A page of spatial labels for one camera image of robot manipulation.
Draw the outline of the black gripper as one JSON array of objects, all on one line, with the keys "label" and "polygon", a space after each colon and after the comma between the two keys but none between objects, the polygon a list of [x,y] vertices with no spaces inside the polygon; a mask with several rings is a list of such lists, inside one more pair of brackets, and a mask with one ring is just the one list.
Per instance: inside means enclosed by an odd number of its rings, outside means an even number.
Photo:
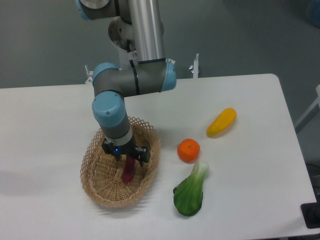
[{"label": "black gripper", "polygon": [[136,147],[136,142],[132,139],[120,146],[116,146],[113,142],[108,142],[107,139],[104,139],[101,147],[107,155],[113,156],[117,162],[120,160],[121,155],[134,155],[134,159],[139,162],[141,167],[150,162],[151,153],[149,148],[146,146]]}]

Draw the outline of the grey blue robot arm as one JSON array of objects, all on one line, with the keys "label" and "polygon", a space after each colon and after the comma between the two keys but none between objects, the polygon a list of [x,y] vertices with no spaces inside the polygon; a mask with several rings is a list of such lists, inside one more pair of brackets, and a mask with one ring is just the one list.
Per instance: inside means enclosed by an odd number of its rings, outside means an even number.
[{"label": "grey blue robot arm", "polygon": [[148,163],[150,150],[136,145],[125,98],[176,87],[175,66],[165,57],[159,4],[156,0],[78,0],[76,5],[85,19],[113,18],[119,48],[126,52],[122,67],[105,62],[92,73],[92,111],[105,135],[102,148],[117,160],[126,155],[141,165]]}]

